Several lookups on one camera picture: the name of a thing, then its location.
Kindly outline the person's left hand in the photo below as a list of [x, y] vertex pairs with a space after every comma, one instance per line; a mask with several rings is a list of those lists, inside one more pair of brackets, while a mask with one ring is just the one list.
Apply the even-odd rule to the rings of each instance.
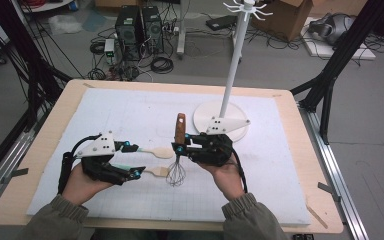
[[77, 164], [71, 171], [62, 197], [75, 205], [82, 205], [97, 193], [112, 187], [111, 183], [92, 180], [83, 172], [82, 165]]

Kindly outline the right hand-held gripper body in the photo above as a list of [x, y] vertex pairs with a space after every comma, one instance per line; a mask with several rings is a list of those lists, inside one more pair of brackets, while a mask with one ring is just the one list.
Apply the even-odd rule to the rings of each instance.
[[207, 135], [208, 143], [195, 144], [189, 157], [195, 163], [203, 163], [212, 166], [224, 165], [233, 153], [233, 140], [228, 133], [248, 126], [248, 119], [215, 118], [210, 120], [208, 128], [201, 133]]

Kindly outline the narrow black computer tower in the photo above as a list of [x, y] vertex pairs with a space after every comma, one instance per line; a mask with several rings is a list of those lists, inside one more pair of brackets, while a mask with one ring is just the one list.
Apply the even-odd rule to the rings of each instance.
[[153, 53], [164, 51], [162, 21], [156, 6], [145, 6], [142, 8], [144, 32], [148, 50]]

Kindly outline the open cardboard box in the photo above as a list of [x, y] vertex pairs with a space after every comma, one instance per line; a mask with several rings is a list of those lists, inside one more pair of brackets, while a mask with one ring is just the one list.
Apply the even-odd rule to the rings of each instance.
[[259, 15], [264, 21], [254, 17], [251, 25], [286, 42], [291, 42], [300, 35], [313, 8], [313, 0], [263, 0], [257, 5], [263, 3], [267, 6], [262, 12], [270, 13], [270, 16]]

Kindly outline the large black computer tower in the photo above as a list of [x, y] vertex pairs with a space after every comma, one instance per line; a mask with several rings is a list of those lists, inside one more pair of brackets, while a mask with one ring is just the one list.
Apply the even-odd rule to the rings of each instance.
[[123, 59], [138, 60], [139, 45], [144, 40], [140, 8], [137, 5], [123, 5], [115, 29]]

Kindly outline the wire whisk with wooden handle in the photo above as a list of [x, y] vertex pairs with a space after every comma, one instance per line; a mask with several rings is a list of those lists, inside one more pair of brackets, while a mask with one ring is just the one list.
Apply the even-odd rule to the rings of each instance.
[[[185, 114], [179, 113], [176, 118], [175, 135], [174, 135], [173, 142], [184, 144], [185, 129], [186, 129]], [[181, 156], [176, 156], [175, 161], [169, 166], [169, 174], [166, 177], [167, 183], [172, 187], [182, 185], [186, 177], [186, 172], [180, 163], [180, 157]]]

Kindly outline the white hook stand rack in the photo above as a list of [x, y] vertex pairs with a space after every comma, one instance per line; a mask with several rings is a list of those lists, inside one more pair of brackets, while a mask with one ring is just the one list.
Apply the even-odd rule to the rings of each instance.
[[242, 48], [249, 21], [252, 16], [265, 21], [272, 12], [267, 12], [267, 3], [263, 0], [232, 0], [233, 4], [224, 3], [232, 13], [238, 14], [236, 30], [233, 34], [233, 55], [230, 63], [223, 98], [220, 101], [204, 102], [193, 113], [193, 123], [198, 132], [208, 135], [226, 134], [233, 142], [242, 139], [251, 124], [245, 112], [230, 102], [237, 69], [242, 57]]

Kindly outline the thin wooden stick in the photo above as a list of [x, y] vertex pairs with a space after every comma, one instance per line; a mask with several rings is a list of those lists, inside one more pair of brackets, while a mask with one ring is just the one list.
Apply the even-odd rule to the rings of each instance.
[[327, 221], [325, 220], [325, 214], [319, 212], [317, 209], [313, 209], [310, 205], [306, 205], [309, 213], [318, 221], [318, 223], [325, 229], [328, 228]]

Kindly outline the person's right hand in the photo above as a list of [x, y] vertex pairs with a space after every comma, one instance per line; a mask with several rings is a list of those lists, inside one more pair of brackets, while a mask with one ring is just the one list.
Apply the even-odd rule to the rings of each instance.
[[199, 163], [199, 166], [212, 175], [216, 186], [228, 201], [237, 199], [245, 194], [237, 160], [234, 156], [231, 156], [229, 160], [220, 167], [203, 163]]

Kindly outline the white box with green light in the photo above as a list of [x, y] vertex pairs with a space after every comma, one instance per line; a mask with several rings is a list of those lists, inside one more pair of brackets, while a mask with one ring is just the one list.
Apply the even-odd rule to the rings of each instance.
[[104, 53], [107, 57], [115, 56], [115, 40], [114, 39], [105, 40]]

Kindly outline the white floor board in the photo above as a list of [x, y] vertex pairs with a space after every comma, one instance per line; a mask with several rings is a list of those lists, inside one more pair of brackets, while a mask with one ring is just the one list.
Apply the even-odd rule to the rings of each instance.
[[[312, 17], [306, 19], [300, 32], [301, 39], [310, 56], [330, 59], [334, 54], [333, 47], [323, 40], [317, 33], [308, 32], [309, 24], [313, 20], [315, 19]], [[361, 44], [360, 48], [353, 54], [352, 59], [373, 61], [376, 59], [376, 56], [365, 44]]]

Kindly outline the grey metal bracket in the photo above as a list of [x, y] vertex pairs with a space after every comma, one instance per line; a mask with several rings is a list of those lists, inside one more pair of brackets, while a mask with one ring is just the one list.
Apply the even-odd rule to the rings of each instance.
[[7, 176], [1, 179], [1, 184], [8, 184], [12, 178], [28, 174], [29, 168], [23, 168], [11, 171]]
[[338, 202], [338, 203], [341, 202], [341, 196], [339, 196], [332, 187], [330, 187], [324, 183], [321, 183], [321, 182], [318, 182], [317, 187], [319, 189], [329, 193], [332, 196], [334, 202]]

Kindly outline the white floor stand post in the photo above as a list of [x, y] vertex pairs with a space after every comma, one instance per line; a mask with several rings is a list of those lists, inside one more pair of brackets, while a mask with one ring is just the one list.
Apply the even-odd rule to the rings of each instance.
[[179, 32], [176, 54], [179, 59], [182, 59], [185, 52], [185, 39], [186, 39], [186, 28], [184, 17], [186, 14], [187, 5], [186, 0], [180, 0], [180, 17], [179, 17]]

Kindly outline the flat black device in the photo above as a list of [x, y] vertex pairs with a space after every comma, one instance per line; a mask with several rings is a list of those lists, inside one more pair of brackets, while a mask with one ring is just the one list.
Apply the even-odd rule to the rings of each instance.
[[226, 29], [233, 26], [237, 21], [237, 17], [234, 15], [226, 15], [206, 21], [206, 25], [213, 31]]

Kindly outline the wooden spatula with green handle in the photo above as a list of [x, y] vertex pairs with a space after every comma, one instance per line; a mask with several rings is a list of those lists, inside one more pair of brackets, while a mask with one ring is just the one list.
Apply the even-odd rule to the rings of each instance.
[[[130, 169], [130, 166], [128, 165], [115, 164], [115, 167], [124, 169], [124, 170]], [[153, 167], [153, 168], [146, 167], [144, 169], [144, 172], [150, 173], [155, 177], [167, 177], [169, 174], [169, 169], [167, 167]]]

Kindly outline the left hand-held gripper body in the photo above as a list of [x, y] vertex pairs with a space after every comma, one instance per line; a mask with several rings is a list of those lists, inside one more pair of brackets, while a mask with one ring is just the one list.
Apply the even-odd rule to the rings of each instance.
[[75, 158], [81, 160], [83, 172], [92, 180], [122, 185], [129, 172], [109, 163], [116, 152], [112, 132], [86, 137], [79, 144], [85, 141], [90, 143], [75, 151]]

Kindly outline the white grid mat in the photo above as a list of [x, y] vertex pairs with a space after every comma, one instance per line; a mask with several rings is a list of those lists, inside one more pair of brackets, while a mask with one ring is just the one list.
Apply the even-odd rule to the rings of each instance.
[[[202, 103], [214, 101], [211, 94], [151, 92], [139, 90], [87, 90], [45, 167], [28, 207], [35, 214], [56, 194], [62, 156], [72, 147], [88, 145], [88, 136], [112, 132], [115, 139], [142, 147], [141, 152], [118, 152], [115, 166], [168, 166], [170, 160], [151, 154], [155, 147], [168, 147], [174, 139], [179, 113], [187, 117], [186, 130], [196, 133], [192, 116]], [[244, 169], [247, 186], [284, 226], [304, 226], [310, 216], [301, 189], [279, 108], [272, 97], [233, 96], [250, 121], [245, 136], [234, 148]], [[181, 160], [186, 177], [179, 186], [144, 173], [138, 180], [98, 193], [86, 204], [92, 217], [142, 220], [221, 222], [226, 199], [212, 176], [187, 158]]]

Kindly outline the clear plastic bag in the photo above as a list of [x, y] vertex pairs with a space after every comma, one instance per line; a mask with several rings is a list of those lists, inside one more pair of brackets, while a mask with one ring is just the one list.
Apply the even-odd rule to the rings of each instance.
[[48, 19], [48, 23], [53, 35], [74, 34], [82, 30], [81, 24], [71, 15], [53, 16]]

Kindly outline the wooden spoon with green handle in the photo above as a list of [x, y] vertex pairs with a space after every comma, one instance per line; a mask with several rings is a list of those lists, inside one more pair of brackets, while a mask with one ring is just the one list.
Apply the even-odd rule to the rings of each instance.
[[174, 152], [170, 148], [157, 147], [153, 149], [139, 148], [139, 152], [150, 153], [156, 158], [160, 159], [170, 159], [174, 156]]

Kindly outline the grey rounded headset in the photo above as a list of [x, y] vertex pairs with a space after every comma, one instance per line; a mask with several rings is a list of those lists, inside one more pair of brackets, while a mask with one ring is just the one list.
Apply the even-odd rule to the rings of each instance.
[[327, 13], [324, 17], [311, 21], [308, 32], [316, 33], [329, 45], [337, 45], [354, 23], [354, 19], [344, 13]]

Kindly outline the aluminium rail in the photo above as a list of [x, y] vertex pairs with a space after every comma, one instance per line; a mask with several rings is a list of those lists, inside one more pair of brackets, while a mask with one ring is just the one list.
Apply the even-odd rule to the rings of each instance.
[[320, 155], [322, 169], [328, 176], [334, 201], [339, 205], [340, 216], [342, 217], [343, 223], [353, 240], [370, 240], [331, 145], [325, 143], [319, 133], [321, 123], [317, 114], [308, 112], [303, 107], [298, 107], [298, 110], [308, 128], [310, 137], [315, 142], [315, 149]]
[[47, 112], [40, 110], [36, 119], [31, 122], [27, 113], [24, 113], [0, 144], [0, 194], [7, 186], [1, 184], [1, 179], [11, 171], [18, 170], [17, 167], [32, 145], [47, 115]]

